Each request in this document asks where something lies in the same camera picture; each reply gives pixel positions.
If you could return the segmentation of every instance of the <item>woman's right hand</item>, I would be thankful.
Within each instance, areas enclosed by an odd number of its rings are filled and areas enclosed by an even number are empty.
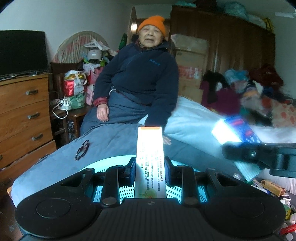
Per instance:
[[[106,104],[98,105],[97,110],[96,110],[96,116],[102,122],[108,121],[109,120],[109,118],[108,118],[108,116],[109,116],[109,107],[108,107],[108,105],[106,105]]]

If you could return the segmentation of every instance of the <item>black tv screen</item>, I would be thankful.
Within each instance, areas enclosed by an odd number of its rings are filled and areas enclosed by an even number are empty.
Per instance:
[[[46,71],[48,60],[44,32],[0,31],[0,79]]]

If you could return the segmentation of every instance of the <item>wooden dresser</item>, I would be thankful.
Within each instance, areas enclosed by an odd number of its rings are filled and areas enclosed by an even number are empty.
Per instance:
[[[0,197],[18,176],[55,150],[48,74],[0,82]]]

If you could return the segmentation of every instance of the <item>wooden wardrobe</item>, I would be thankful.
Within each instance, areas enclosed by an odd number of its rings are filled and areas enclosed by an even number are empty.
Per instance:
[[[207,70],[250,70],[274,65],[275,35],[253,23],[223,13],[173,6],[170,36],[183,34],[210,43]]]

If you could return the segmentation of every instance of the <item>navy blue jacket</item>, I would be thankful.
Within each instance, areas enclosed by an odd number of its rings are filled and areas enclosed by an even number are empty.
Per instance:
[[[99,75],[94,99],[107,97],[113,85],[151,105],[145,126],[164,128],[178,99],[178,66],[167,48],[167,41],[144,51],[135,43],[125,46]]]

